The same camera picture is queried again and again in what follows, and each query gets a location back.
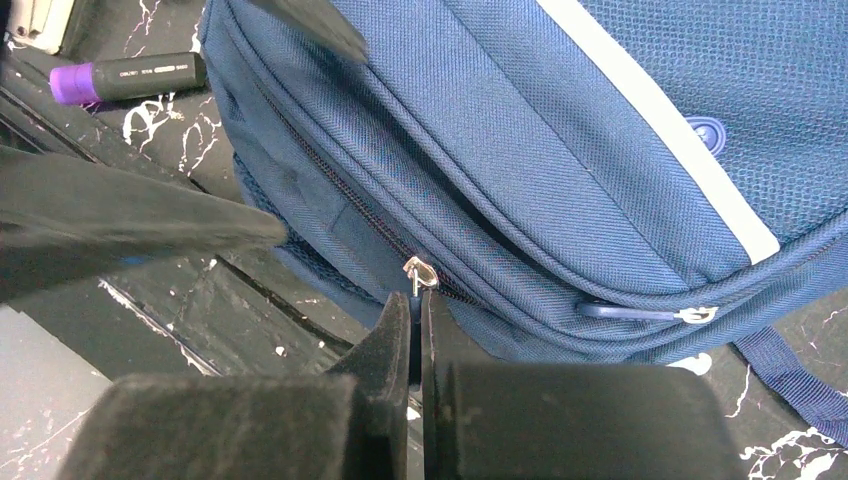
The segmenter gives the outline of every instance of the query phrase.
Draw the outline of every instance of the reflective strip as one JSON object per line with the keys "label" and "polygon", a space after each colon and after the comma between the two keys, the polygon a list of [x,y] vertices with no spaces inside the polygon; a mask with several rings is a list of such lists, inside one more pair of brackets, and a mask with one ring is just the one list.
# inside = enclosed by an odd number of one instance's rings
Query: reflective strip
{"label": "reflective strip", "polygon": [[536,0],[656,132],[757,264],[780,250],[718,161],[659,85],[577,0]]}

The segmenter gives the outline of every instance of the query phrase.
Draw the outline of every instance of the black marble table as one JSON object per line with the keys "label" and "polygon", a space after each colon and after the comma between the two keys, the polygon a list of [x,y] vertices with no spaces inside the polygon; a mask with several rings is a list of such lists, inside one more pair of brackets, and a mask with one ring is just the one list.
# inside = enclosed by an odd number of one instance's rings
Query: black marble table
{"label": "black marble table", "polygon": [[[104,1],[96,15],[98,22],[108,22],[108,28],[92,29],[66,53],[74,61],[90,61],[199,51],[197,29],[202,8],[203,0]],[[85,109],[97,122],[88,130],[75,126],[74,135],[116,136],[141,153],[137,161],[166,167],[214,195],[239,198],[230,163],[232,147],[209,91]],[[313,308],[311,315],[326,317],[329,324],[346,325],[341,335],[351,342],[362,338],[361,328],[351,326],[351,320],[331,305],[321,310],[328,301],[291,278],[282,266],[268,268],[271,276],[285,279],[278,282],[279,288],[299,292],[291,300],[293,304]],[[848,364],[848,291],[787,316],[777,328],[805,366],[848,395],[848,368],[844,366]],[[848,451],[835,447],[800,420],[764,388],[731,348],[717,348],[679,364],[703,375],[720,399],[751,480],[848,478]]]}

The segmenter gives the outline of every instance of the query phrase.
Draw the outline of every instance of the metal zipper slider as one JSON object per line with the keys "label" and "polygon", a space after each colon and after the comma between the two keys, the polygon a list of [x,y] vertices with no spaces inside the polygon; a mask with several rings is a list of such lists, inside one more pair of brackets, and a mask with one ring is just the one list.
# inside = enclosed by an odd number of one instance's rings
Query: metal zipper slider
{"label": "metal zipper slider", "polygon": [[439,286],[439,277],[436,269],[424,263],[418,257],[412,257],[403,266],[407,278],[412,280],[412,296],[418,296],[419,288],[436,288]]}
{"label": "metal zipper slider", "polygon": [[674,318],[679,318],[692,325],[702,325],[713,321],[716,311],[718,311],[718,307],[685,308],[675,313]]}

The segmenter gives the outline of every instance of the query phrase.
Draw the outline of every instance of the blue bag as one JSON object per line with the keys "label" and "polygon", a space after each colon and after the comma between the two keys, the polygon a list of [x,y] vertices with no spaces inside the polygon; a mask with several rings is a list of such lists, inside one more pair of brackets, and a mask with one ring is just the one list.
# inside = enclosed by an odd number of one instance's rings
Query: blue bag
{"label": "blue bag", "polygon": [[370,327],[415,257],[507,360],[735,342],[848,446],[848,400],[769,326],[848,285],[848,3],[334,3],[369,65],[249,2],[205,11],[236,173],[290,228],[288,268]]}

